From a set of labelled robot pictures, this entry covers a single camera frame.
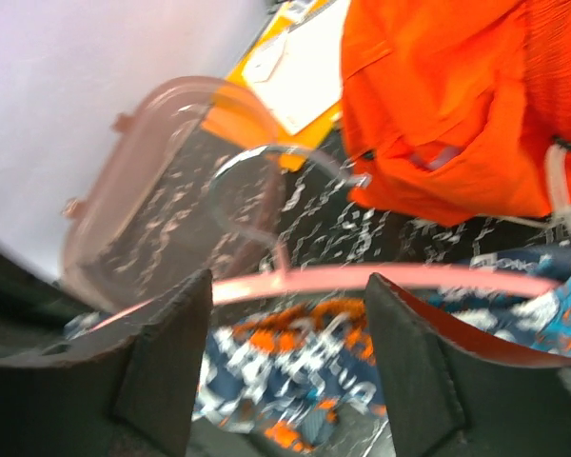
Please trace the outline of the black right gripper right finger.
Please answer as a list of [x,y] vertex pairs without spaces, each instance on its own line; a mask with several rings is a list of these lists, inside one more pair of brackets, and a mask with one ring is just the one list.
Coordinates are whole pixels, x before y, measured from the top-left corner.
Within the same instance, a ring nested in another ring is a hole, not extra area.
[[399,456],[571,456],[571,358],[519,346],[379,274],[365,309]]

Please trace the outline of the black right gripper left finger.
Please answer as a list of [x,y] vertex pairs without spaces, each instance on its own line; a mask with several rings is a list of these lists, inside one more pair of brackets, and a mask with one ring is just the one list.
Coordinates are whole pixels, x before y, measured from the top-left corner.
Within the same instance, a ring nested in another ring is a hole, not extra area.
[[47,348],[0,356],[0,456],[183,456],[213,307],[198,271]]

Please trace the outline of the blue patterned shorts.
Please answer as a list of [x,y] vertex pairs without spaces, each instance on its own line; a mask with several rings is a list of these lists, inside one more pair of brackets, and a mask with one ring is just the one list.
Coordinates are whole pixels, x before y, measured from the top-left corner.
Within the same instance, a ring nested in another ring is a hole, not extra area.
[[[549,246],[516,259],[496,253],[484,269],[560,285],[520,297],[480,288],[403,288],[387,280],[499,339],[571,358],[571,248]],[[325,440],[341,404],[388,419],[364,298],[299,305],[212,330],[193,417],[234,432],[262,430],[299,453]]]

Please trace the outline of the pink clothes hanger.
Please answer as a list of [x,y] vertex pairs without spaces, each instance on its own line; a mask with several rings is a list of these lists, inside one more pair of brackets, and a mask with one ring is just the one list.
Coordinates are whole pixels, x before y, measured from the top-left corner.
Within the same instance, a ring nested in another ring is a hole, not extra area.
[[445,264],[362,263],[294,268],[290,264],[285,244],[276,235],[229,220],[219,206],[222,180],[236,167],[245,161],[267,158],[278,153],[288,157],[303,156],[326,175],[349,187],[363,187],[370,181],[367,175],[351,174],[339,168],[320,150],[292,145],[262,145],[244,150],[225,161],[208,180],[207,204],[210,214],[221,228],[237,232],[270,249],[274,270],[214,281],[212,297],[216,307],[290,294],[361,290],[374,274],[390,279],[403,288],[480,288],[520,297],[537,297],[560,285],[558,281],[513,271],[470,269]]

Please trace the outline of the orange shorts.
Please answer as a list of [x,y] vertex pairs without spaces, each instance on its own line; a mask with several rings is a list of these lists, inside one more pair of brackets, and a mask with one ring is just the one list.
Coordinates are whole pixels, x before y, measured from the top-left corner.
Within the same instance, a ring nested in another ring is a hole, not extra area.
[[354,1],[341,49],[358,205],[571,227],[571,1]]

